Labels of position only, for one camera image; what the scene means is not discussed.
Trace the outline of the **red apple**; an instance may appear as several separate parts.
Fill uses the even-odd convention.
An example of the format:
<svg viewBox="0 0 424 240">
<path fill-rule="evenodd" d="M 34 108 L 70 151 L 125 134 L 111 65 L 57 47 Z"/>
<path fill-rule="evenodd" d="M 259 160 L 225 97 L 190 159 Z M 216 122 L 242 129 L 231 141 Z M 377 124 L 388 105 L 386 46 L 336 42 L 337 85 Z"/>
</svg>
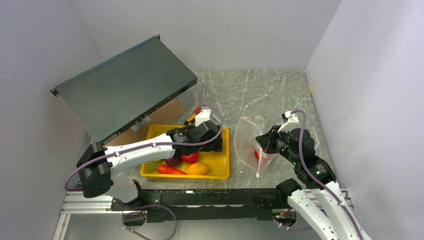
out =
<svg viewBox="0 0 424 240">
<path fill-rule="evenodd" d="M 194 164 L 197 163 L 200 157 L 200 153 L 199 152 L 195 152 L 192 153 L 190 155 L 182 155 L 181 159 L 183 162 L 188 163 L 188 164 Z"/>
</svg>

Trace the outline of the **red bell pepper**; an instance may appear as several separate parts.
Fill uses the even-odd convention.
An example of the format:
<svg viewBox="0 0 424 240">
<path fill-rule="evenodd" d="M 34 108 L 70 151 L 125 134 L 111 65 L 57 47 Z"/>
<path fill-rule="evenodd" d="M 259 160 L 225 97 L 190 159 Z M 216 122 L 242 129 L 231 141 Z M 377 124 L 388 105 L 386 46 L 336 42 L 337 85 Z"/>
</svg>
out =
<svg viewBox="0 0 424 240">
<path fill-rule="evenodd" d="M 261 164 L 265 164 L 270 161 L 270 155 L 263 152 L 262 150 L 261 151 L 255 150 L 254 156 Z"/>
</svg>

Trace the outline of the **clear polka dot zip bag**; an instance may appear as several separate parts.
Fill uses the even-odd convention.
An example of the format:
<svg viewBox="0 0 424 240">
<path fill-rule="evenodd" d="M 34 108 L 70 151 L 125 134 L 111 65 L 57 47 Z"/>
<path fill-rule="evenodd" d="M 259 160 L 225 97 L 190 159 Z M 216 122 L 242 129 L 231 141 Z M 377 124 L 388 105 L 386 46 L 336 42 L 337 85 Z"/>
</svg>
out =
<svg viewBox="0 0 424 240">
<path fill-rule="evenodd" d="M 235 128 L 234 132 L 234 150 L 237 158 L 250 167 L 257 178 L 263 173 L 275 156 L 270 155 L 269 162 L 261 164 L 254 156 L 255 150 L 263 151 L 255 138 L 261 136 L 268 131 L 266 130 L 267 121 L 262 116 L 242 116 Z"/>
</svg>

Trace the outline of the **orange yellow potato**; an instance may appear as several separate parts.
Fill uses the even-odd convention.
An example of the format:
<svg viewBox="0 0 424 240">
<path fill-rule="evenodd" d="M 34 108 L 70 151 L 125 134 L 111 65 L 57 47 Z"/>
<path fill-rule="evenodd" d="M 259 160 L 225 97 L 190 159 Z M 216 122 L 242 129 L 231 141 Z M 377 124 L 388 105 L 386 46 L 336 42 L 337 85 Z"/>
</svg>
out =
<svg viewBox="0 0 424 240">
<path fill-rule="evenodd" d="M 189 166 L 187 173 L 189 175 L 198 175 L 204 176 L 210 171 L 210 168 L 207 164 L 202 162 L 196 162 Z"/>
</svg>

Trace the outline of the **purple onion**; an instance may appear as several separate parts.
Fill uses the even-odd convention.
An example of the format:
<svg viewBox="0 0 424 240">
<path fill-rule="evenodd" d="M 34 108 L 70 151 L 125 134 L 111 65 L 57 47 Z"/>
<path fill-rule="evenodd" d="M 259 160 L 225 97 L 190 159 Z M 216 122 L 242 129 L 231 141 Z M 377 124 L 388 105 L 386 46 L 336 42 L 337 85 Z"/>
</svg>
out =
<svg viewBox="0 0 424 240">
<path fill-rule="evenodd" d="M 169 167 L 175 168 L 175 167 L 178 167 L 183 162 L 183 160 L 181 157 L 172 157 L 172 158 L 165 159 L 164 162 Z"/>
</svg>

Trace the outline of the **orange carrot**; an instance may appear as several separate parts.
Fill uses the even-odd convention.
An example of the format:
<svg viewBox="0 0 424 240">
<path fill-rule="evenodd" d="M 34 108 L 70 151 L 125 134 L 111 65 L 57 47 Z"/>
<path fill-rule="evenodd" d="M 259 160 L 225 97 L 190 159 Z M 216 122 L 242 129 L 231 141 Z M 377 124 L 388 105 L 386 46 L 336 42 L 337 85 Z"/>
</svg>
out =
<svg viewBox="0 0 424 240">
<path fill-rule="evenodd" d="M 186 172 L 178 170 L 174 167 L 168 166 L 166 164 L 157 164 L 155 162 L 149 162 L 146 164 L 146 167 L 149 170 L 156 170 L 159 174 L 166 175 L 187 175 Z"/>
</svg>

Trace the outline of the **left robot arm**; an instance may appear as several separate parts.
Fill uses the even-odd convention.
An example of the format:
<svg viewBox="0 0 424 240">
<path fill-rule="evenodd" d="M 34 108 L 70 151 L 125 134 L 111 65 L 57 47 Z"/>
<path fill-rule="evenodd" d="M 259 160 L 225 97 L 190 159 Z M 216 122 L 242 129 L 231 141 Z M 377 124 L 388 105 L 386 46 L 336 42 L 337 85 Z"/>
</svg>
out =
<svg viewBox="0 0 424 240">
<path fill-rule="evenodd" d="M 199 151 L 222 150 L 223 127 L 211 120 L 198 126 L 173 128 L 157 137 L 127 145 L 105 147 L 101 142 L 89 145 L 76 164 L 83 196 L 87 199 L 109 195 L 131 210 L 139 209 L 144 196 L 138 182 L 119 186 L 113 176 L 125 169 L 160 159 L 189 156 Z"/>
</svg>

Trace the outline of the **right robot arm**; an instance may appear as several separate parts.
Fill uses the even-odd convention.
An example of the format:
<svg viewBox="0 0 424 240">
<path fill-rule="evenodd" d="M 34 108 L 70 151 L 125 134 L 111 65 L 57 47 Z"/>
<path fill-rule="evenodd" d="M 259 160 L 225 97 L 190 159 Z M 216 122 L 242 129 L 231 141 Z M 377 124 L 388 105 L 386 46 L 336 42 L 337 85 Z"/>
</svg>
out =
<svg viewBox="0 0 424 240">
<path fill-rule="evenodd" d="M 315 140 L 309 131 L 278 129 L 275 125 L 255 138 L 265 154 L 279 154 L 288 160 L 297 177 L 276 186 L 276 203 L 300 214 L 322 240 L 369 240 L 330 165 L 316 154 Z"/>
</svg>

